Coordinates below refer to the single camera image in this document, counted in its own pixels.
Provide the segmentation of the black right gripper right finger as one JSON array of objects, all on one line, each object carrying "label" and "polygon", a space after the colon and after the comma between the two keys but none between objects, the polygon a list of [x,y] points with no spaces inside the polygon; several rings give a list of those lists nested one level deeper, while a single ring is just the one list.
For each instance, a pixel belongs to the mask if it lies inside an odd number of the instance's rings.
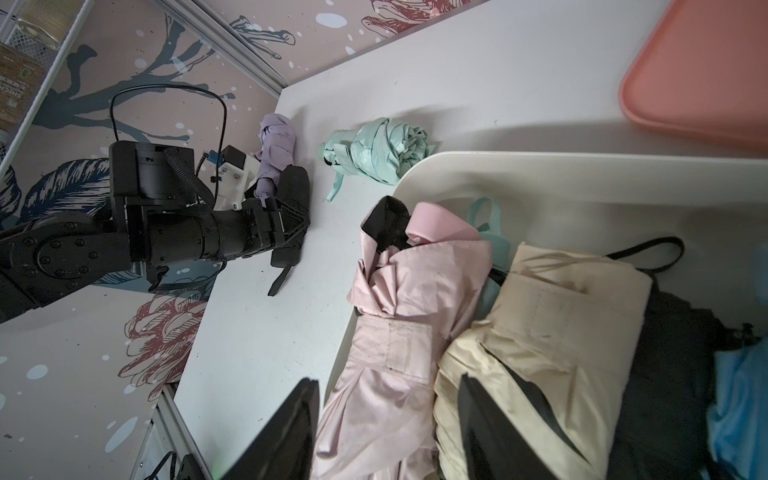
[{"label": "black right gripper right finger", "polygon": [[470,479],[556,479],[480,381],[467,374],[461,377],[458,412]]}]

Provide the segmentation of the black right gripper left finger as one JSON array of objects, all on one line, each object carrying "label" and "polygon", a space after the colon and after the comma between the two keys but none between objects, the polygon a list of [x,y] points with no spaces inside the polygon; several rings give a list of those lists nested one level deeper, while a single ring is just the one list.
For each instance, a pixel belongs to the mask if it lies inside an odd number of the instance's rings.
[{"label": "black right gripper left finger", "polygon": [[309,479],[319,406],[319,382],[301,379],[223,479]]}]

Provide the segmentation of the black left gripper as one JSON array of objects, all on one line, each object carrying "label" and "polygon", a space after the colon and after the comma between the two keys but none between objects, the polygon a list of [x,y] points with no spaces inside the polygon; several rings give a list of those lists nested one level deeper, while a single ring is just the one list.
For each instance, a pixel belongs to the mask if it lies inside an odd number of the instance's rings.
[{"label": "black left gripper", "polygon": [[116,141],[109,147],[110,208],[126,235],[130,263],[152,288],[179,262],[226,263],[288,244],[288,205],[247,199],[216,210],[211,190],[193,171],[193,151]]}]

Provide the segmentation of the beige umbrella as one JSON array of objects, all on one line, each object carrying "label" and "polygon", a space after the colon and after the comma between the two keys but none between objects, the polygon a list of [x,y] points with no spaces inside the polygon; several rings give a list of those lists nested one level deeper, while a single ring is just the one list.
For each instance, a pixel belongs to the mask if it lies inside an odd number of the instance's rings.
[{"label": "beige umbrella", "polygon": [[519,245],[489,313],[440,359],[442,475],[468,477],[458,392],[470,376],[556,478],[604,478],[651,286],[621,261]]}]

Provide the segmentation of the black umbrella front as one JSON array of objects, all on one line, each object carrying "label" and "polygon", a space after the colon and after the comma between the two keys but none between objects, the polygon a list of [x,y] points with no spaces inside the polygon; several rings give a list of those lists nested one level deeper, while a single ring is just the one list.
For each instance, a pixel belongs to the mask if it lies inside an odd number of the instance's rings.
[{"label": "black umbrella front", "polygon": [[753,327],[728,328],[709,309],[652,284],[607,476],[610,479],[733,479],[708,450],[715,356],[759,341]]}]

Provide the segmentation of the pink umbrella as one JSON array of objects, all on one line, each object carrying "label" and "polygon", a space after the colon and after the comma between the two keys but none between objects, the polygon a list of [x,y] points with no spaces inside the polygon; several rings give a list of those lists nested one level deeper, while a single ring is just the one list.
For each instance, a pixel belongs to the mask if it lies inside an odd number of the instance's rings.
[{"label": "pink umbrella", "polygon": [[481,239],[413,245],[413,218],[385,196],[361,225],[347,296],[355,330],[319,421],[313,479],[425,479],[436,470],[437,362],[469,326],[492,256]]}]

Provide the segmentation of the pale teal umbrella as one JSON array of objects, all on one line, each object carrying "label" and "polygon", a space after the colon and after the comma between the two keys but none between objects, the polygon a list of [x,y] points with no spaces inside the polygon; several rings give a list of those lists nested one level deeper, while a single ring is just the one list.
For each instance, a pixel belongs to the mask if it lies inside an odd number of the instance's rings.
[{"label": "pale teal umbrella", "polygon": [[[489,216],[485,223],[476,222],[478,214],[486,206],[489,206]],[[503,283],[505,282],[511,265],[511,242],[501,231],[501,207],[491,198],[477,199],[469,207],[466,221],[479,232],[481,239],[488,242],[491,247],[492,268],[488,274],[479,297],[475,313],[475,320],[485,319],[491,311]]]}]

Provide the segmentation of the light blue umbrella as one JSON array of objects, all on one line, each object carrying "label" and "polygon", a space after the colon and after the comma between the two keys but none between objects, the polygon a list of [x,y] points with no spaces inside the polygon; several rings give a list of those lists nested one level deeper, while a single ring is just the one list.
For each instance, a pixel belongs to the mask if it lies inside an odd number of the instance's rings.
[{"label": "light blue umbrella", "polygon": [[703,479],[767,477],[767,336],[743,323],[715,353],[715,398],[707,411],[710,456]]}]

